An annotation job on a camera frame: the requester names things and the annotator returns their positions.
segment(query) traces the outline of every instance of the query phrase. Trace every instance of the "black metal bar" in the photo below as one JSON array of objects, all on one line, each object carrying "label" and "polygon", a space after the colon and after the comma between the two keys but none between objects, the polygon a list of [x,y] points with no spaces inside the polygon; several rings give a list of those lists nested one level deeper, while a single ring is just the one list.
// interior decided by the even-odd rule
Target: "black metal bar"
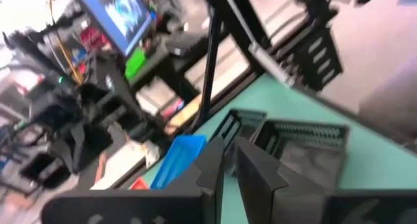
[{"label": "black metal bar", "polygon": [[175,71],[172,64],[168,64],[161,70],[159,76],[164,83],[175,92],[175,94],[184,100],[185,104],[190,103],[200,93],[186,77]]},{"label": "black metal bar", "polygon": [[[210,111],[208,117],[214,116],[219,110],[226,106],[233,98],[240,94],[246,87],[249,87],[261,74],[255,70],[247,69],[236,79],[232,80],[226,88],[224,88],[220,93],[218,93],[211,101]],[[185,123],[182,124],[172,135],[178,135],[183,132],[194,133],[198,127],[202,126],[206,121],[197,122],[194,124],[194,120],[197,114],[194,114],[190,117]]]},{"label": "black metal bar", "polygon": [[219,17],[219,12],[213,8],[210,11],[210,28],[208,30],[208,51],[206,61],[206,71],[203,86],[203,95],[201,99],[200,112],[197,116],[198,121],[205,121],[209,116],[210,99],[213,89],[214,72],[216,69],[217,53],[219,48],[220,29],[222,21]]},{"label": "black metal bar", "polygon": [[124,186],[128,189],[134,181],[146,172],[146,159],[143,158],[138,161],[128,172],[123,174],[116,182],[114,182],[108,189],[119,189]]},{"label": "black metal bar", "polygon": [[262,47],[268,49],[271,46],[270,40],[249,0],[232,1],[233,6],[227,0],[207,0],[210,6],[221,12],[219,14],[220,19],[251,64],[251,69],[263,72],[263,67],[253,58],[248,48],[253,42],[252,39],[254,39]]}]

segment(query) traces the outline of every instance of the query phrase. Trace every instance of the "table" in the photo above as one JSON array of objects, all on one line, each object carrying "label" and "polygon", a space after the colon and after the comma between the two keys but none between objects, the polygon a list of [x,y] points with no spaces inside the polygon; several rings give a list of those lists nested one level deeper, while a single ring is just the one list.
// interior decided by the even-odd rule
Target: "table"
[{"label": "table", "polygon": [[[287,89],[267,75],[254,81],[223,109],[200,127],[195,134],[210,138],[231,108],[266,111],[268,118],[312,120],[346,124],[350,127],[348,154],[341,172],[339,188],[406,189],[417,187],[415,155],[389,138],[366,128],[294,89]],[[145,175],[151,184],[161,162]],[[225,176],[222,223],[247,223],[236,178]]]}]

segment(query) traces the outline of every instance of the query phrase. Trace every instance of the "white floor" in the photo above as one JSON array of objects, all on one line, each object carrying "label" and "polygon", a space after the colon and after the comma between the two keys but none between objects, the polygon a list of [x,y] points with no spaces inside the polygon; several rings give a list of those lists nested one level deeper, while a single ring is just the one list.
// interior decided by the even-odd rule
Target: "white floor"
[{"label": "white floor", "polygon": [[[252,3],[259,16],[265,20],[284,1],[286,0],[252,0]],[[357,111],[361,99],[394,73],[399,64],[416,54],[417,7],[397,6],[397,0],[372,0],[360,8],[336,4],[341,10],[332,21],[332,28],[345,72],[329,84],[322,95],[351,111]],[[194,9],[199,8],[195,1],[190,5]],[[301,8],[295,5],[289,7],[265,25],[267,31],[273,31],[300,10]],[[218,63],[216,79],[228,70],[242,70],[237,67],[246,64],[243,56],[235,49],[232,38],[221,44],[219,58],[231,50],[234,50],[232,54]],[[200,88],[204,69],[205,59],[186,74],[187,78]],[[221,82],[224,80],[227,80],[227,77],[221,78]],[[173,93],[161,81],[156,81],[151,87],[145,87],[141,94],[151,97],[153,102],[156,102],[156,105],[146,105],[146,108],[152,111],[173,97]],[[10,224],[30,223],[36,219],[40,207],[39,204],[28,212],[22,210],[8,214],[3,207],[0,208],[0,218],[4,220],[3,218],[8,216],[7,223]]]}]

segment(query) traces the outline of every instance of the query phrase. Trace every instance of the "teal surface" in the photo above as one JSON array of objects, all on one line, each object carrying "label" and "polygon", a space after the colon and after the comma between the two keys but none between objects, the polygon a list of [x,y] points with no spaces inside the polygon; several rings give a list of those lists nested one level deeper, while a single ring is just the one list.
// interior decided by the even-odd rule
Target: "teal surface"
[{"label": "teal surface", "polygon": [[[391,140],[340,115],[334,110],[287,89],[264,75],[206,122],[196,134],[213,134],[231,108],[266,111],[269,119],[312,120],[346,124],[351,132],[348,155],[342,171],[340,188],[417,188],[417,159]],[[144,175],[150,184],[159,168]],[[222,223],[247,223],[237,180],[225,176]]]}]

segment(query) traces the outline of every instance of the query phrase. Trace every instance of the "monitor screen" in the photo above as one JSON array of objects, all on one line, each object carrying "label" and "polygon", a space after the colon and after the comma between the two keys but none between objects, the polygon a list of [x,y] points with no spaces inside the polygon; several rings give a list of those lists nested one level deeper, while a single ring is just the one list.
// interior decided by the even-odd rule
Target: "monitor screen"
[{"label": "monitor screen", "polygon": [[151,26],[143,0],[78,0],[111,43],[128,57]]}]

